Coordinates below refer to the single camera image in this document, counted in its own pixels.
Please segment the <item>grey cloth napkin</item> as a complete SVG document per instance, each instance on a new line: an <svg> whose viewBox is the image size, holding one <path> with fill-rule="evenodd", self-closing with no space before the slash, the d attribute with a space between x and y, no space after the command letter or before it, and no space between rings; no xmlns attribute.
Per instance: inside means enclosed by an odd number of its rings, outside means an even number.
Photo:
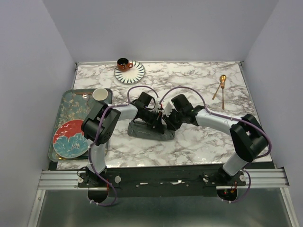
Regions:
<svg viewBox="0 0 303 227"><path fill-rule="evenodd" d="M167 129L166 125L163 126L164 133L161 134L155 129L147 126L144 122L131 121L128 124L127 134L131 137L156 140L156 141L169 141L175 138L175 132Z"/></svg>

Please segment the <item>copper fork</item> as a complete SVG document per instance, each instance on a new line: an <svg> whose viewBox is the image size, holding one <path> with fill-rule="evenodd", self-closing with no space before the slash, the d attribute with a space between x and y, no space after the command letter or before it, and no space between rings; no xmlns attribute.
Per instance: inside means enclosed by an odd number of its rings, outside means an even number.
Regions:
<svg viewBox="0 0 303 227"><path fill-rule="evenodd" d="M221 89L222 89L222 109L225 109L225 104L224 104L224 86L221 85Z"/></svg>

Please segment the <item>gold spoon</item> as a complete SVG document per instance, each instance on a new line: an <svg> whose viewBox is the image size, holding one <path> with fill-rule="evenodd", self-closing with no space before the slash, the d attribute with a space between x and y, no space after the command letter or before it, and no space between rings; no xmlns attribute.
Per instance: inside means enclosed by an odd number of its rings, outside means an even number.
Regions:
<svg viewBox="0 0 303 227"><path fill-rule="evenodd" d="M216 92L214 93L214 95L213 95L213 97L212 97L213 100L215 99L215 97L216 97L216 95L217 95L217 92L219 91L220 88L221 88L222 90L224 90L226 80L227 80L227 76L226 76L226 75L223 74L223 75L220 76L220 78L219 78L220 84L219 84L219 86L218 86Z"/></svg>

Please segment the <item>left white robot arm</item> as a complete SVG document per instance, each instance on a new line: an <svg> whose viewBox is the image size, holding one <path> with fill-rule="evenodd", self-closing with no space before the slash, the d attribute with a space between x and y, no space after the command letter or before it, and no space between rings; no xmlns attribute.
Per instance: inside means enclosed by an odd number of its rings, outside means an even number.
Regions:
<svg viewBox="0 0 303 227"><path fill-rule="evenodd" d="M157 102L151 95L142 92L127 104L110 105L97 102L81 125L88 140L89 182L101 186L105 181L102 173L106 169L105 150L119 121L130 120L129 133L134 137L161 140L166 127L162 124L162 113L157 110Z"/></svg>

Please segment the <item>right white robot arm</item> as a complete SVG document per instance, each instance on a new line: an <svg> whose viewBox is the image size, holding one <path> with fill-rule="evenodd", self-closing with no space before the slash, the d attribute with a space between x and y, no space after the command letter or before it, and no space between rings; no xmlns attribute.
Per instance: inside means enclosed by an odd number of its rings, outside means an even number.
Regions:
<svg viewBox="0 0 303 227"><path fill-rule="evenodd" d="M186 123L212 128L231 136L235 153L217 173L218 181L223 185L233 182L235 175L269 146L266 134L251 114L240 119L223 116L202 105L193 107L183 94L165 104L163 111L163 120L170 130L176 131Z"/></svg>

